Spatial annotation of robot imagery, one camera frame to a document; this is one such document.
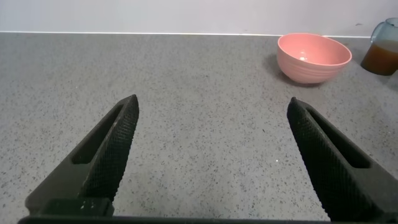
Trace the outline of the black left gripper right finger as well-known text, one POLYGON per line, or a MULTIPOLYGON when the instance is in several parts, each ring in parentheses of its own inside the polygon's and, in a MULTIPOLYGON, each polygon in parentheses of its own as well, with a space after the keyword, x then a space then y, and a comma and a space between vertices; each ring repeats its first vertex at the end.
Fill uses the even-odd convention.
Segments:
POLYGON ((306 102, 292 98, 287 118, 331 221, 397 221, 397 179, 393 175, 306 102))

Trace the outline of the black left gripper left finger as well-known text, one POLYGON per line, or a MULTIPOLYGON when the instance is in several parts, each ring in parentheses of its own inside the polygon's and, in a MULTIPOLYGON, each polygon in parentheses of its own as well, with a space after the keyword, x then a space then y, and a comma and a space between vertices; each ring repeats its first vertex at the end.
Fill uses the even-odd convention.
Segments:
POLYGON ((31 215, 53 199, 114 200, 139 118, 139 103, 131 95, 118 103, 81 140, 25 200, 31 215))

